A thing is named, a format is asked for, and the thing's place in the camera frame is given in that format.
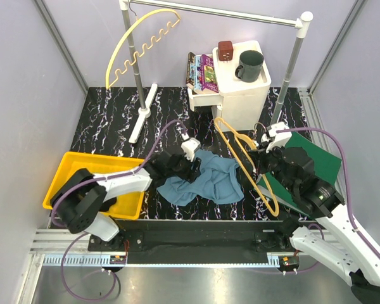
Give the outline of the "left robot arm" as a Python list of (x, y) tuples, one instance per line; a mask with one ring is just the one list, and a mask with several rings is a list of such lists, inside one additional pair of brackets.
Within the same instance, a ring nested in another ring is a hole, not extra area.
[(113, 174), (93, 174), (82, 168), (51, 198), (53, 214), (70, 233), (92, 234), (109, 250), (116, 251), (123, 246), (124, 235), (111, 217), (101, 213), (104, 203), (121, 195), (160, 187), (171, 177), (193, 183), (201, 175), (200, 168), (200, 158), (188, 159), (184, 154), (171, 155), (166, 151), (133, 169)]

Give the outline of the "blue tank top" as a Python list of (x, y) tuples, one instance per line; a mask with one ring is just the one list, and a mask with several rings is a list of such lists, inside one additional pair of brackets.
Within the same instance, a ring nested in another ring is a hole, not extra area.
[(237, 203), (244, 198), (237, 179), (239, 163), (235, 159), (223, 158), (202, 149), (197, 151), (196, 157), (201, 160), (200, 176), (193, 183), (178, 177), (168, 178), (157, 188), (164, 199), (173, 205), (186, 206), (196, 196), (218, 205)]

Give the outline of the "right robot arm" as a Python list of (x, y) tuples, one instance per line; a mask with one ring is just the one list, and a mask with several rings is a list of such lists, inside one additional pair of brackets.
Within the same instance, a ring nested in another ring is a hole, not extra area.
[(316, 220), (343, 247), (327, 243), (300, 224), (275, 235), (282, 251), (300, 250), (335, 274), (361, 303), (380, 303), (380, 248), (365, 244), (359, 227), (348, 216), (348, 205), (334, 186), (317, 177), (314, 161), (301, 147), (252, 150), (249, 156), (260, 173), (270, 173), (291, 195), (297, 207)]

